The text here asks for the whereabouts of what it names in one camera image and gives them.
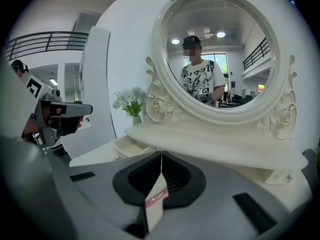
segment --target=black cap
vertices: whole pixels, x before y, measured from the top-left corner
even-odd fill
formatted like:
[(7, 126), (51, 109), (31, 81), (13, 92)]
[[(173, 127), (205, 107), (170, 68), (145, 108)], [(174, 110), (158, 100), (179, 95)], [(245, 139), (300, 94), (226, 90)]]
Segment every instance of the black cap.
[(184, 50), (196, 49), (195, 45), (198, 45), (202, 49), (200, 39), (195, 35), (190, 35), (183, 39), (182, 47)]
[(24, 73), (24, 64), (21, 60), (16, 59), (14, 62), (12, 62), (11, 67), (14, 69), (14, 71), (21, 70), (22, 73)]

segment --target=white vanity table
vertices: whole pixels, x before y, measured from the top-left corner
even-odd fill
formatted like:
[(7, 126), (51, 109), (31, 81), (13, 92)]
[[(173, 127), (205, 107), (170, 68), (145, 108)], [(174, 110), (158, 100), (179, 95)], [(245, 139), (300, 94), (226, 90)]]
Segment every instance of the white vanity table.
[(246, 11), (261, 27), (270, 46), (270, 75), (265, 90), (252, 101), (220, 109), (201, 103), (178, 83), (168, 63), (167, 40), (172, 17), (197, 0), (170, 0), (153, 27), (152, 82), (143, 122), (70, 162), (70, 167), (106, 163), (157, 151), (184, 154), (225, 165), (275, 196), (289, 211), (311, 197), (301, 172), (308, 161), (291, 148), (297, 110), (291, 71), (295, 55), (286, 53), (277, 22), (266, 19), (259, 4), (225, 1)]

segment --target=white t-shirt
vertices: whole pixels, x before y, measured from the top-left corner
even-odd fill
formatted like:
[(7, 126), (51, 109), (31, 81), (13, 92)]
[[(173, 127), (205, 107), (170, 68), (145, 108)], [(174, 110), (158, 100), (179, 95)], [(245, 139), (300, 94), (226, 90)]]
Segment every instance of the white t-shirt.
[(226, 84), (225, 76), (216, 62), (210, 67), (210, 60), (203, 60), (199, 65), (185, 66), (181, 72), (180, 84), (197, 100), (213, 105), (214, 88)]

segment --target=railing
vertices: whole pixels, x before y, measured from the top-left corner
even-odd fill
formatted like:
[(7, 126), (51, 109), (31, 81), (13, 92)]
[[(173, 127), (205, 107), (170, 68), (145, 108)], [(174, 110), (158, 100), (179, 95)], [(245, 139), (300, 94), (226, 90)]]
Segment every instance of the railing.
[(22, 56), (49, 51), (83, 51), (88, 33), (70, 31), (52, 31), (27, 34), (9, 41), (5, 57), (11, 61)]
[(269, 51), (270, 49), (267, 38), (264, 38), (253, 52), (242, 62), (244, 70), (252, 66), (260, 58), (264, 57)]

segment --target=flower bouquet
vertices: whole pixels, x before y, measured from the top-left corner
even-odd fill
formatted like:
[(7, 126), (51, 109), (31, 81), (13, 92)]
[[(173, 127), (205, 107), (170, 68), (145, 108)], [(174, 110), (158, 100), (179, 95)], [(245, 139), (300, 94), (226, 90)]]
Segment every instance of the flower bouquet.
[(145, 93), (139, 87), (134, 87), (131, 90), (123, 90), (115, 93), (116, 100), (113, 102), (115, 109), (126, 111), (128, 117), (133, 117), (133, 125), (141, 123), (139, 113), (142, 109)]

